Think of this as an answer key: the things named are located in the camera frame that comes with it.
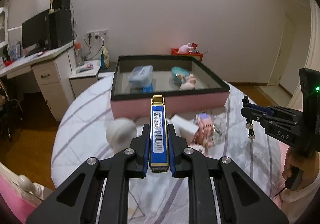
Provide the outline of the person's right hand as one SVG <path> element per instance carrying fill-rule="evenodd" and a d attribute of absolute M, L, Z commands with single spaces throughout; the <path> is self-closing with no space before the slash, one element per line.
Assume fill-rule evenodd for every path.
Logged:
<path fill-rule="evenodd" d="M 282 176 L 285 180 L 292 176 L 292 167 L 297 167 L 303 171 L 300 187 L 302 189 L 310 186 L 319 173 L 319 153 L 314 152 L 308 158 L 299 156 L 291 147 L 288 148 L 285 156 L 284 171 Z"/>

